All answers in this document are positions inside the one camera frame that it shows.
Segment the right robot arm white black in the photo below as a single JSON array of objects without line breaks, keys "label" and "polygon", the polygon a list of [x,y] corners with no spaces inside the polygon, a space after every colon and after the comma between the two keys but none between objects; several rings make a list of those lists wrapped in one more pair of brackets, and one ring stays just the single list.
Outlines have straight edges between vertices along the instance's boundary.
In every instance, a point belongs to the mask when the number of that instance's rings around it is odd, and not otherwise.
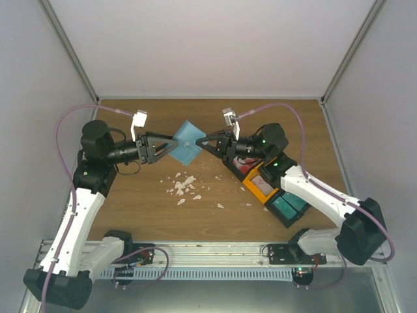
[{"label": "right robot arm white black", "polygon": [[334,223],[329,230],[299,230],[288,242],[294,263],[324,253],[364,265],[387,240],[380,205],[372,198],[346,195],[311,176],[285,154],[288,140],[279,124],[263,125],[251,136],[239,138],[224,129],[197,139],[196,144],[219,158],[286,228],[310,207]]}]

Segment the red white credit card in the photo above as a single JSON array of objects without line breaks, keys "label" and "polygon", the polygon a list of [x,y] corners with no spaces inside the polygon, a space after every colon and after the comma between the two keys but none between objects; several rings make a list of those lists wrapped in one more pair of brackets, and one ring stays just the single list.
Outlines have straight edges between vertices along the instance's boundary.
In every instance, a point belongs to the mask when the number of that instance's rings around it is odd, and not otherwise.
[{"label": "red white credit card", "polygon": [[256,164],[258,160],[254,158],[240,158],[233,159],[234,167],[242,174],[247,174]]}]

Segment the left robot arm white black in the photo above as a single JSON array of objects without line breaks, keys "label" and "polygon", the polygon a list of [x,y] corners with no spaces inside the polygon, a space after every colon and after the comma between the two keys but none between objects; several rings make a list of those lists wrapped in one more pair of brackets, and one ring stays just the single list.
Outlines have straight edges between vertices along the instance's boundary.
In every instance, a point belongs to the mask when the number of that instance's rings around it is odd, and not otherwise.
[{"label": "left robot arm white black", "polygon": [[63,221],[38,269],[28,269],[23,278],[42,310],[46,304],[80,310],[94,281],[111,265],[118,265],[115,273],[119,274],[153,262],[157,249],[153,244],[136,246],[131,233],[120,230],[108,231],[87,256],[82,255],[93,221],[119,173],[118,165],[154,164],[178,145],[172,136],[153,132],[115,142],[114,131],[101,120],[82,129],[78,167],[71,177]]}]

